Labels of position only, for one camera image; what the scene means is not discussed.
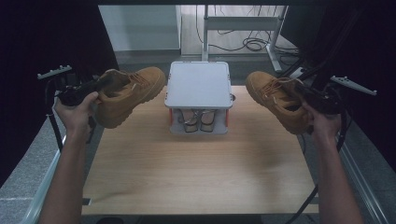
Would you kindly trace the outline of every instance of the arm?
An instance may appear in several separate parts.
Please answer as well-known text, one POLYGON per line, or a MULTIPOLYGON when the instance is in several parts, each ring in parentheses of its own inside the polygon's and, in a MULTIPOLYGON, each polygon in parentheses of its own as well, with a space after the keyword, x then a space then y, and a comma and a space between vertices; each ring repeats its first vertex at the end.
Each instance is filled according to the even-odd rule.
POLYGON ((77 107, 56 103, 55 110, 66 128, 66 140, 40 214, 39 223, 79 223, 82 208, 85 142, 90 132, 89 94, 77 107))
POLYGON ((327 117, 304 104, 314 125, 312 138, 318 149, 318 195, 320 223, 363 223, 359 207, 338 154, 335 135, 340 116, 327 117))

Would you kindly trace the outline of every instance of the dark background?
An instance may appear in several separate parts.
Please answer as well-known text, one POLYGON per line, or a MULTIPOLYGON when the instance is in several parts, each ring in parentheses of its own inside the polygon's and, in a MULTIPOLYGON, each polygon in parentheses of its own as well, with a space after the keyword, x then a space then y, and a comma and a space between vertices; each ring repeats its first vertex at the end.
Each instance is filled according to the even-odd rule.
MULTIPOLYGON (((353 108, 354 119, 396 170, 394 8, 388 1, 369 3, 339 51, 332 72, 370 90, 378 90, 377 96, 346 91, 344 97, 353 108)), ((317 41, 309 42, 321 45, 320 40, 329 35, 343 13, 338 6, 327 8, 317 41)), ((309 24, 318 26, 316 21, 309 24)), ((2 1, 0 25, 0 183, 3 185, 46 119, 46 80, 37 80, 36 74, 71 65, 80 74, 100 75, 118 66, 96 6, 56 6, 45 0, 2 1)), ((321 59, 326 52, 318 51, 311 59, 321 59)))

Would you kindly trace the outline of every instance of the forearm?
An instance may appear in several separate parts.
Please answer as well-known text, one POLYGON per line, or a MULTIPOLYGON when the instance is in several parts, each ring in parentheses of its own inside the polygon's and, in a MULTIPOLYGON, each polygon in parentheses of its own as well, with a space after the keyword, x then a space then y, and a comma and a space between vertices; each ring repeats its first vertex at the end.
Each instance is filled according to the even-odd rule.
POLYGON ((85 142, 68 136, 40 214, 40 223, 79 223, 85 142))
POLYGON ((335 143, 318 147, 320 223, 363 223, 335 143))

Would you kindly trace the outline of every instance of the wooden table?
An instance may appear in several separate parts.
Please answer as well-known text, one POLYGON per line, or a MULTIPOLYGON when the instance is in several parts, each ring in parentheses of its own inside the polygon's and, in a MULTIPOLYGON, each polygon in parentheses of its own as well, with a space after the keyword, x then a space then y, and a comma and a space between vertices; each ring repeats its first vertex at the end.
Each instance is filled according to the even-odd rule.
MULTIPOLYGON (((84 187, 83 215, 295 213, 314 187, 295 135, 233 86, 229 131, 169 132, 165 88, 106 129, 84 187)), ((317 213, 317 205, 305 212, 317 213)))

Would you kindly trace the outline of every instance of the person's left arm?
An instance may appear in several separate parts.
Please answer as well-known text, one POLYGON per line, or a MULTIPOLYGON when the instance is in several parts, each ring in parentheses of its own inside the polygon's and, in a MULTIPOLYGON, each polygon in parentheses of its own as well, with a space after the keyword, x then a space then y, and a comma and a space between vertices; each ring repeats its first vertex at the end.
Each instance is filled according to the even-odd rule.
POLYGON ((89 94, 77 107, 57 102, 55 110, 66 128, 66 140, 41 210, 39 223, 79 223, 82 209, 85 143, 92 114, 91 103, 98 93, 89 94))

